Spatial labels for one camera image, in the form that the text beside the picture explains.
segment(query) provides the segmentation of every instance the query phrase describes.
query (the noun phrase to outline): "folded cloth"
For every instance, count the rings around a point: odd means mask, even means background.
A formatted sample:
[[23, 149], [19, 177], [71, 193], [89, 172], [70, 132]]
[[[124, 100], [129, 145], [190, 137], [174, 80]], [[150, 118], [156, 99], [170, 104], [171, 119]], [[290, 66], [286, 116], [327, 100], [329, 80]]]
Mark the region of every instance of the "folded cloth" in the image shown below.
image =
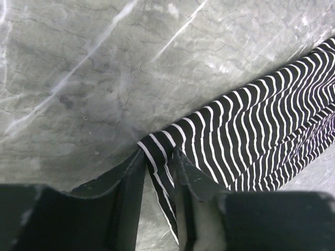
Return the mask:
[[273, 191], [335, 141], [335, 37], [138, 142], [177, 240], [169, 159], [178, 146], [233, 191]]

